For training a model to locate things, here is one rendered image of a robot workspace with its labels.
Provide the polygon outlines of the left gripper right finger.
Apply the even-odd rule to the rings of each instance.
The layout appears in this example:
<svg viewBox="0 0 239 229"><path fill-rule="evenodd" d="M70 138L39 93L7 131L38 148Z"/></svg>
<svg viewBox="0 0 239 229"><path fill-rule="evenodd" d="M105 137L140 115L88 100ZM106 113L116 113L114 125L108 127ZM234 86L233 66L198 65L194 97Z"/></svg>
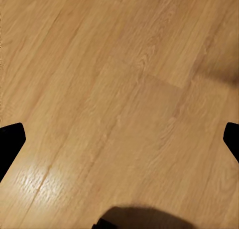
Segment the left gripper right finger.
<svg viewBox="0 0 239 229"><path fill-rule="evenodd" d="M223 140L239 163L239 124L228 122Z"/></svg>

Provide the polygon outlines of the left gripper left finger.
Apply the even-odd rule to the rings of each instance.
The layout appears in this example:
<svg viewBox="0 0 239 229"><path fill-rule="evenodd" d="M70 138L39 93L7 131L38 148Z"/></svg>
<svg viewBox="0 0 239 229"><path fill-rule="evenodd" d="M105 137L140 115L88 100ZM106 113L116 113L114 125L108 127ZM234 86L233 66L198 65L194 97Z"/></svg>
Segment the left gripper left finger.
<svg viewBox="0 0 239 229"><path fill-rule="evenodd" d="M20 122L0 127L0 182L25 141L25 130Z"/></svg>

